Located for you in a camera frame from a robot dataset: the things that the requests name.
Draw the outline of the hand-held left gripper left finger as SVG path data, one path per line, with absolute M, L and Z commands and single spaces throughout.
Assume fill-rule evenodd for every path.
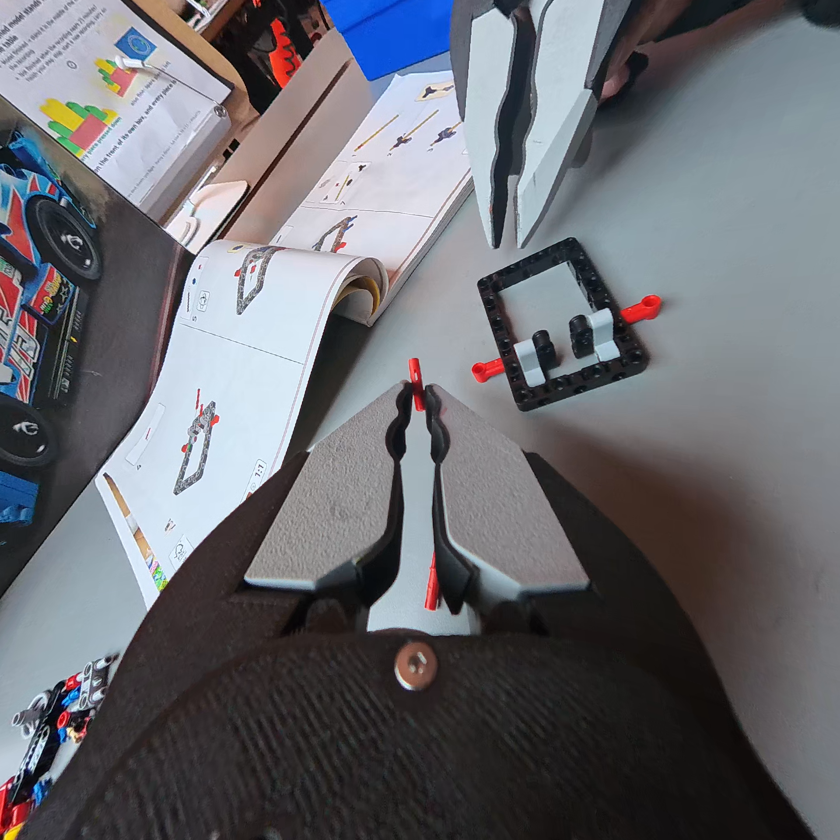
M 400 381 L 308 453 L 245 582 L 365 615 L 394 583 L 403 535 L 401 460 L 413 385 Z

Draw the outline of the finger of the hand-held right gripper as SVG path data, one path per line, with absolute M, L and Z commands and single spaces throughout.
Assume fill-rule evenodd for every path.
M 521 164 L 526 24 L 519 2 L 455 1 L 449 57 L 476 201 L 489 247 L 501 244 L 508 181 Z
M 531 2 L 528 14 L 535 40 L 528 76 L 531 118 L 515 196 L 520 248 L 544 219 L 594 114 L 594 94 L 585 81 L 599 3 Z

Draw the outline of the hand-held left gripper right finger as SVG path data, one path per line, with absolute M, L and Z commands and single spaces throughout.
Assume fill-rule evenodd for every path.
M 437 582 L 449 611 L 586 592 L 591 578 L 523 450 L 440 385 L 427 385 Z

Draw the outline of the black lego frame assembly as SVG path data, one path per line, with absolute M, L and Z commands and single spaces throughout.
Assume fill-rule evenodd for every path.
M 570 348 L 583 365 L 577 371 L 557 373 L 560 355 L 549 331 L 541 329 L 527 339 L 518 339 L 501 295 L 561 266 L 570 272 L 589 309 L 569 323 Z M 623 382 L 648 367 L 649 354 L 634 325 L 656 319 L 662 299 L 646 295 L 632 306 L 620 308 L 576 238 L 566 238 L 483 276 L 477 281 L 477 290 L 498 357 L 474 364 L 472 375 L 479 383 L 505 375 L 513 401 L 523 413 Z

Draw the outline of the pile of lego pieces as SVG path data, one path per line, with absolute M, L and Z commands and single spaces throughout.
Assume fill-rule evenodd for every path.
M 43 804 L 56 781 L 57 757 L 70 756 L 87 736 L 120 658 L 119 653 L 94 658 L 13 716 L 27 749 L 16 774 L 1 786 L 2 838 L 15 838 Z

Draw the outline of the lego instruction booklet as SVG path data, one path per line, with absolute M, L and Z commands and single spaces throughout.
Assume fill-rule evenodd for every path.
M 189 269 L 159 378 L 96 478 L 146 608 L 281 466 L 329 317 L 372 326 L 473 189 L 452 70 L 396 75 L 268 244 Z

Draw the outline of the race car lego box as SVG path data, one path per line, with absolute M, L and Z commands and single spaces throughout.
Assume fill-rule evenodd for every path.
M 123 439 L 194 257 L 5 98 L 1 593 Z

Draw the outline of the person's right hand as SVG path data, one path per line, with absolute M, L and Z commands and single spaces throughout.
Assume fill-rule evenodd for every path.
M 639 2 L 622 25 L 609 55 L 599 105 L 618 100 L 647 66 L 648 58 L 636 47 L 654 40 L 671 19 L 668 1 Z

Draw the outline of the blue plastic bin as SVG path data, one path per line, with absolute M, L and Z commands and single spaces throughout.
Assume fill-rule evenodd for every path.
M 369 81 L 448 50 L 452 1 L 322 1 Z

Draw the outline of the grey slotted table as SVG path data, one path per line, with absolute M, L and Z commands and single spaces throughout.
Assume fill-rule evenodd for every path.
M 298 209 L 371 109 L 371 86 L 331 29 L 255 122 L 216 182 L 248 193 L 222 238 L 267 244 Z

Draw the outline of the orange black item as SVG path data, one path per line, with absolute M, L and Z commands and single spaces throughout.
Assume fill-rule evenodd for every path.
M 275 48 L 269 53 L 269 65 L 275 82 L 282 90 L 300 68 L 302 60 L 278 17 L 271 21 L 270 32 Z

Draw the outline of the white rounded stand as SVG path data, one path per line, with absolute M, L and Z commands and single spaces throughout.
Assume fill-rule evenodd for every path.
M 247 181 L 203 185 L 186 199 L 164 229 L 196 256 L 218 236 L 248 191 Z

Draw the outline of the printed sign in clear holder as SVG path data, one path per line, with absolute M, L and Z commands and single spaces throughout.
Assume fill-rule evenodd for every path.
M 135 2 L 1 3 L 2 99 L 161 223 L 233 128 L 234 85 Z

